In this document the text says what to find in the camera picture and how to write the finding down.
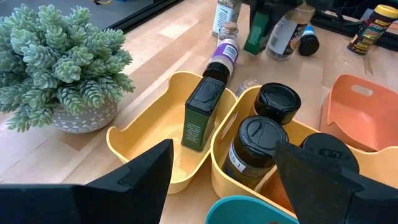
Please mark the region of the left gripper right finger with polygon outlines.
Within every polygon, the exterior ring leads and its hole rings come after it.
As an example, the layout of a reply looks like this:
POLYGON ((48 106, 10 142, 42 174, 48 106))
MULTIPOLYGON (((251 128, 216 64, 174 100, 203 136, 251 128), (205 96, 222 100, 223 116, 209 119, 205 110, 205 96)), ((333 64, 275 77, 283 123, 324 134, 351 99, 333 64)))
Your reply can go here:
POLYGON ((289 142, 277 142, 275 161, 300 223, 397 224, 396 188, 289 142))

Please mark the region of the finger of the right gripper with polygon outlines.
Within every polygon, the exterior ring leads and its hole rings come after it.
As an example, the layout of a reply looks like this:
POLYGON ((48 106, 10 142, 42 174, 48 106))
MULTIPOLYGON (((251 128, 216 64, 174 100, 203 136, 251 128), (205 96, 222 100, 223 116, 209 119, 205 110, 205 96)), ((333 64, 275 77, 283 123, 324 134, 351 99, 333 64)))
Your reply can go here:
POLYGON ((300 0, 266 0, 264 7, 271 20, 278 21, 287 12, 300 5, 300 0))
POLYGON ((264 5, 264 0, 249 0, 248 4, 250 6, 250 16, 254 17, 256 12, 262 9, 264 5))

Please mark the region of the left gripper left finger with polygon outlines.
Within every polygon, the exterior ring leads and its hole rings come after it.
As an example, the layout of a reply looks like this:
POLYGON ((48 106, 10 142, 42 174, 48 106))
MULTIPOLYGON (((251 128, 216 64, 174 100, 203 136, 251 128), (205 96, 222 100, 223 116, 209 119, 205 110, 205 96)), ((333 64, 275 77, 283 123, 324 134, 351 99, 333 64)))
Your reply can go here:
POLYGON ((1 223, 159 223, 174 147, 164 139, 85 184, 2 184, 1 223))

